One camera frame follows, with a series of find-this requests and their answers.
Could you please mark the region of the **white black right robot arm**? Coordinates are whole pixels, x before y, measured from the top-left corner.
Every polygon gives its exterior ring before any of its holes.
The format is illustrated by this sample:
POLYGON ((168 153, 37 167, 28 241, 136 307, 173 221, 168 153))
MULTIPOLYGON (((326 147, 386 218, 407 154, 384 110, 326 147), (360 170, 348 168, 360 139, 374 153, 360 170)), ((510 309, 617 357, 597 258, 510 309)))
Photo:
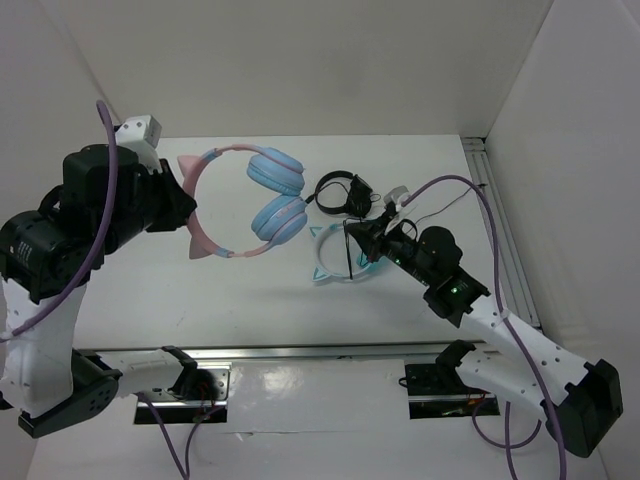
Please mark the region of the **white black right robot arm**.
POLYGON ((623 413, 612 364, 591 363, 512 312, 500 311, 496 297, 461 267, 462 251, 449 230, 428 227, 413 239, 376 219, 350 224, 346 231, 370 261, 386 258, 425 285, 423 298, 438 317, 497 351, 496 357, 486 356, 469 342, 455 341, 437 360, 441 388, 492 392, 545 422, 567 452, 592 454, 623 413))

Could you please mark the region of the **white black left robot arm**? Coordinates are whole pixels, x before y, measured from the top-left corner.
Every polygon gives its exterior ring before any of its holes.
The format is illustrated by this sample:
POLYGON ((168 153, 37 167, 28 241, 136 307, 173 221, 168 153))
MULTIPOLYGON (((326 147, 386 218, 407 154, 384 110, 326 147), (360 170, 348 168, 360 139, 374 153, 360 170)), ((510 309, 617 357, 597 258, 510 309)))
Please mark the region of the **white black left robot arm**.
POLYGON ((77 350, 87 284, 108 255, 143 232, 172 232, 194 210, 166 162, 144 167, 124 147, 90 145, 63 162, 63 181, 1 230, 9 310, 1 405, 38 439, 83 423, 138 393, 213 400, 215 377, 183 350, 77 350))

